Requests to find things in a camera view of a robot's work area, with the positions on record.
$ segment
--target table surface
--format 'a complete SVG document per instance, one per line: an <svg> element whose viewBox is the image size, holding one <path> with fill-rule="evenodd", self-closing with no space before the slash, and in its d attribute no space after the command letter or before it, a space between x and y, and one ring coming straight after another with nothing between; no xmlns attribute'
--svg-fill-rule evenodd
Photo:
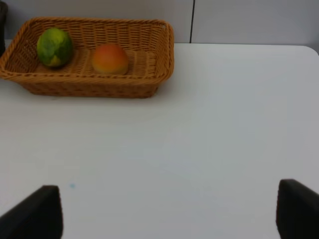
<svg viewBox="0 0 319 239"><path fill-rule="evenodd" d="M0 214L60 187L64 239L278 239L279 180L319 191L319 56L176 44L150 99L0 81Z"/></svg>

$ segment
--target basket rim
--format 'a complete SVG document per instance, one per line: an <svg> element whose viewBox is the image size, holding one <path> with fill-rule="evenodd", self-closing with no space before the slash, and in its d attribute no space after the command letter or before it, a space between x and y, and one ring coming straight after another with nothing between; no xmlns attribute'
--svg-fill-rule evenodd
<svg viewBox="0 0 319 239"><path fill-rule="evenodd" d="M37 21L81 21L81 22L114 22L114 23L145 23L145 24L160 24L164 25L167 35L167 44L169 47L168 56L169 56L169 65L168 68L162 72L160 75L153 76L134 76L134 75L101 75L101 74L61 74L61 73L19 73L12 72L5 69L6 64L8 63L11 55L15 50L20 41L22 41L23 34L27 31L27 28L34 22ZM66 80L68 83L81 83L81 84L108 84L108 85L158 85L165 80L167 80L173 73L174 69L174 34L172 26L164 21L158 19L117 19L117 18L95 18L95 17L34 17L26 21L8 49L4 52L0 58L0 77L6 80L11 80L17 83L25 83L28 78L28 83L65 83Z"/></svg>

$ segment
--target wicker basket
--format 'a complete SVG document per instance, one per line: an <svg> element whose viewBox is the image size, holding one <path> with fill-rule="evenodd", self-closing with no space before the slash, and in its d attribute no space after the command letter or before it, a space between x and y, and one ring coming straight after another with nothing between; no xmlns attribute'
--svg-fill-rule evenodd
<svg viewBox="0 0 319 239"><path fill-rule="evenodd" d="M40 64L38 37L58 27L71 35L75 54L61 69ZM129 56L126 75L94 71L96 46L121 45ZM0 59L0 76L37 95L116 98L151 97L174 69L172 27L162 20L122 20L74 17L37 17L26 22Z"/></svg>
<svg viewBox="0 0 319 239"><path fill-rule="evenodd" d="M6 19L6 14L8 12L8 6L5 2L0 0L0 56L5 51L4 45L4 24Z"/></svg>

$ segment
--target black object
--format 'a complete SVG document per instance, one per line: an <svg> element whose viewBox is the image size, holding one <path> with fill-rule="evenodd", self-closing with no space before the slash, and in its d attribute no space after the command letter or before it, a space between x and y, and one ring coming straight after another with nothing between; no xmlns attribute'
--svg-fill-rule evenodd
<svg viewBox="0 0 319 239"><path fill-rule="evenodd" d="M276 223L281 239L319 239L319 195L296 180L281 180Z"/></svg>
<svg viewBox="0 0 319 239"><path fill-rule="evenodd" d="M0 0L0 56L2 56L2 54L5 51L4 24L5 24L7 12L8 12L7 4Z"/></svg>
<svg viewBox="0 0 319 239"><path fill-rule="evenodd" d="M57 186L43 186L0 218L0 239L61 239L62 233Z"/></svg>

